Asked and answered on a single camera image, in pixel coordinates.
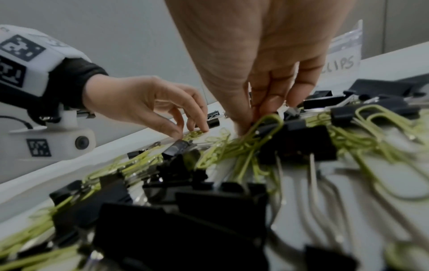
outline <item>white device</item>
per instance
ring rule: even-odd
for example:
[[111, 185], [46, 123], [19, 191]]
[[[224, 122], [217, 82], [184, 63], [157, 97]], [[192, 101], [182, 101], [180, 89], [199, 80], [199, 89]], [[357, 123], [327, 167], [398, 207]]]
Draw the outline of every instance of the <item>white device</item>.
[[[37, 108], [37, 101], [48, 87], [50, 72], [66, 58], [90, 62], [81, 51], [38, 30], [0, 25], [0, 101], [29, 112]], [[61, 161], [95, 148], [94, 132], [77, 125], [76, 109], [64, 110], [59, 104], [55, 117], [38, 118], [46, 126], [10, 131], [0, 137], [0, 159]]]

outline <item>black cable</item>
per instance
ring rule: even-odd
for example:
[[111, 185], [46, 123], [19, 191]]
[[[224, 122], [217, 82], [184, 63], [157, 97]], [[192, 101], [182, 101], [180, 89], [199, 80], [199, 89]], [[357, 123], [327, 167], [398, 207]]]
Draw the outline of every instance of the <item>black cable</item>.
[[23, 121], [22, 119], [18, 119], [18, 118], [16, 118], [16, 117], [11, 117], [11, 116], [1, 116], [1, 115], [0, 115], [0, 119], [11, 119], [11, 120], [14, 120], [14, 121], [19, 121], [19, 122], [21, 122], [22, 124], [24, 124], [24, 125], [27, 127], [27, 129], [32, 129], [32, 128], [33, 128], [33, 126], [32, 126], [29, 122]]

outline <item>plastic bag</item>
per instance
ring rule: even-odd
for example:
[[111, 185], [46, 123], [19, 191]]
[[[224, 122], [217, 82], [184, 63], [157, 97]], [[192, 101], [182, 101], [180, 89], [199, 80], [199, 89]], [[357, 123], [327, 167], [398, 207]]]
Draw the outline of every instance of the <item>plastic bag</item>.
[[315, 91], [342, 94], [356, 81], [362, 58], [362, 24], [359, 20], [352, 31], [332, 39]]

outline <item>pile of clips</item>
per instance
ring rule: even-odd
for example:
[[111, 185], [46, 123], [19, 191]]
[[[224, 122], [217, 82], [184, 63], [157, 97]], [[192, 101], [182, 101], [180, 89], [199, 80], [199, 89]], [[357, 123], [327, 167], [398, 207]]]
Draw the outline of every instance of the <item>pile of clips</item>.
[[[284, 256], [299, 259], [302, 270], [359, 270], [357, 253], [344, 248], [344, 240], [353, 238], [339, 190], [318, 170], [320, 162], [344, 155], [354, 158], [374, 198], [412, 237], [386, 246], [386, 267], [410, 270], [395, 251], [418, 246], [429, 253], [429, 240], [381, 196], [384, 190], [400, 198], [370, 170], [364, 155], [405, 162], [429, 180], [381, 128], [393, 124], [425, 146], [415, 133], [424, 98], [413, 84], [358, 80], [343, 95], [314, 93], [288, 108], [283, 119], [265, 116], [241, 138], [221, 129], [220, 137], [194, 143], [202, 133], [191, 132], [162, 153], [154, 154], [160, 142], [128, 153], [127, 161], [52, 192], [55, 207], [40, 210], [30, 227], [0, 241], [0, 271], [39, 270], [71, 258], [79, 259], [74, 271], [269, 270], [265, 247], [280, 255], [288, 247], [276, 234], [285, 205], [284, 163], [308, 166], [311, 214], [332, 243]], [[210, 128], [221, 117], [209, 114]], [[213, 174], [225, 164], [231, 170]], [[319, 187], [332, 192], [345, 226], [320, 210]]]

